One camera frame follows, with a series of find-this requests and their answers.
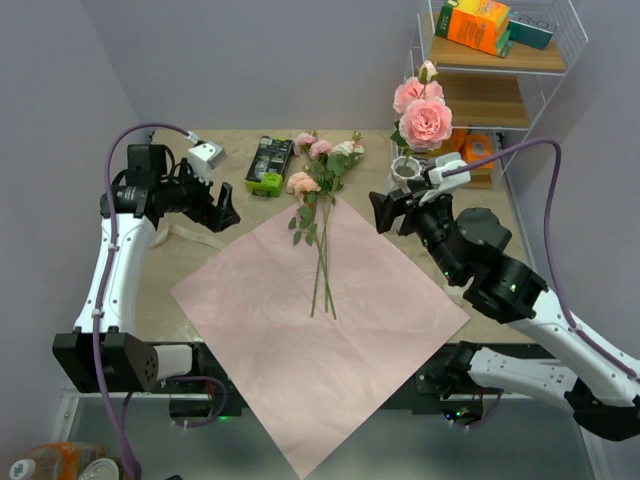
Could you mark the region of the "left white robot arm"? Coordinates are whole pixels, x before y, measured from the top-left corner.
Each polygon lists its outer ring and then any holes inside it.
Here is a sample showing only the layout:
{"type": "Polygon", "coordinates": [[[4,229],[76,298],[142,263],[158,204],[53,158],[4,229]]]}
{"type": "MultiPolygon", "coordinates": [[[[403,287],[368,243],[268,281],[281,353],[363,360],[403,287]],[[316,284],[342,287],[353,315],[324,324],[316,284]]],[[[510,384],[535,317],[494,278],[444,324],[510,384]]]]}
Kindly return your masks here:
{"type": "Polygon", "coordinates": [[[150,392],[172,378],[185,392],[200,390],[207,368],[191,346],[158,346],[135,333],[135,307],[144,259],[159,221],[181,213],[217,233],[240,221],[232,187],[212,196],[211,173],[225,157],[213,142],[199,141],[181,160],[165,145],[127,148],[127,167],[100,199],[101,243],[86,302],[69,333],[58,334],[53,354],[81,393],[150,392]]]}

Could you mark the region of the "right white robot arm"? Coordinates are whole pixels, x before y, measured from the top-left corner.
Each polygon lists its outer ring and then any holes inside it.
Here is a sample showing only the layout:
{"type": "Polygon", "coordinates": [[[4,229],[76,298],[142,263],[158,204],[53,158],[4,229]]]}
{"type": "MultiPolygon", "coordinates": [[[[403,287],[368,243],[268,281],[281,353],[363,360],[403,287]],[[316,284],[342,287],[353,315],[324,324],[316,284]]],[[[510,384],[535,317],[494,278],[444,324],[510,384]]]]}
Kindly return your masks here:
{"type": "Polygon", "coordinates": [[[505,254],[511,233],[487,208],[453,213],[453,199],[439,194],[422,204],[413,192],[372,192],[376,229],[403,219],[400,235],[416,234],[448,285],[484,316],[534,340],[547,359],[522,359],[486,345],[461,342],[443,366],[429,374],[442,398],[473,387],[518,393],[571,414],[578,425],[620,442],[639,433],[639,383],[625,372],[625,354],[585,323],[571,320],[559,296],[529,266],[505,254]]]}

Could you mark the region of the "pink rose bouquet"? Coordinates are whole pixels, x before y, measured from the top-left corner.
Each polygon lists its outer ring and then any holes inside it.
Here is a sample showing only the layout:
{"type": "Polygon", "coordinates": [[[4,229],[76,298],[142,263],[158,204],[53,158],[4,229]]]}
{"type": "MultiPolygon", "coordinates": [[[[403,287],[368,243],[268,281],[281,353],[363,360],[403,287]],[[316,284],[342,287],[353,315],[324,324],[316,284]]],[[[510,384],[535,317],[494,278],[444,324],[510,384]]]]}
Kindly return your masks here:
{"type": "Polygon", "coordinates": [[[323,293],[324,311],[336,317],[329,278],[329,219],[336,195],[344,187],[345,174],[364,158],[362,134],[355,131],[350,139],[333,145],[315,131],[303,132],[293,140],[293,153],[308,159],[304,168],[287,180],[286,192],[299,203],[288,223],[293,244],[304,242],[317,251],[310,314],[315,314],[319,294],[323,293]]]}

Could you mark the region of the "pink wrapping paper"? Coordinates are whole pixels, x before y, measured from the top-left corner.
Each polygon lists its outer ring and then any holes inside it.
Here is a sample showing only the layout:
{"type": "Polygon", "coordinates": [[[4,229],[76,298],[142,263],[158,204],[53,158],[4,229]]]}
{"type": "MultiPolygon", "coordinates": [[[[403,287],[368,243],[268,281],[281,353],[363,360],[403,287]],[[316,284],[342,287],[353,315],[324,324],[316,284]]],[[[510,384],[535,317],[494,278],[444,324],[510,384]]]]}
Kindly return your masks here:
{"type": "Polygon", "coordinates": [[[231,243],[173,296],[299,477],[308,476],[468,321],[344,201],[329,281],[287,209],[231,243]]]}

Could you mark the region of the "large pink rose stem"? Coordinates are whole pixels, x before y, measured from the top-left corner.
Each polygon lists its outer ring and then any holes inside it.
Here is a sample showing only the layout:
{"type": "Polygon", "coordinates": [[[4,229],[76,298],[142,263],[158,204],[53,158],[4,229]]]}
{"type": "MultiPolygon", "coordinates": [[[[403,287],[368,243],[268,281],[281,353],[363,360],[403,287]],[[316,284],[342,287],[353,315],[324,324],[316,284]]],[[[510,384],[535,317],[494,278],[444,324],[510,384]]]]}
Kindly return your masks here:
{"type": "Polygon", "coordinates": [[[438,77],[436,64],[425,60],[394,91],[392,108],[396,119],[391,140],[405,163],[412,153],[441,148],[452,135],[453,113],[438,77]]]}

